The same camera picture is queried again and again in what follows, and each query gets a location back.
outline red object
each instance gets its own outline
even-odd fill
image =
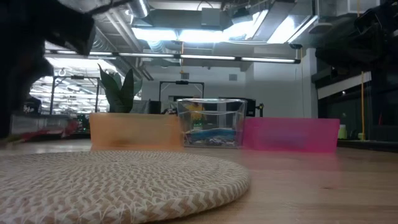
[[[249,118],[243,149],[257,151],[335,152],[338,119]]]

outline woven placemat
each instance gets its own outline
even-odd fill
[[[219,207],[249,187],[245,168],[175,152],[0,157],[0,223],[144,223]]]

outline wooden table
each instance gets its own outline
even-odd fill
[[[0,156],[89,151],[89,140],[20,144]],[[192,148],[246,166],[239,200],[167,223],[398,223],[398,154],[339,148],[335,155]]]

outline potted plant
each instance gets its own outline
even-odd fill
[[[109,113],[90,114],[93,150],[117,149],[176,151],[182,149],[178,118],[161,114],[131,113],[142,79],[135,80],[132,70],[124,82],[117,73],[106,73],[99,67],[100,85],[109,102]]]

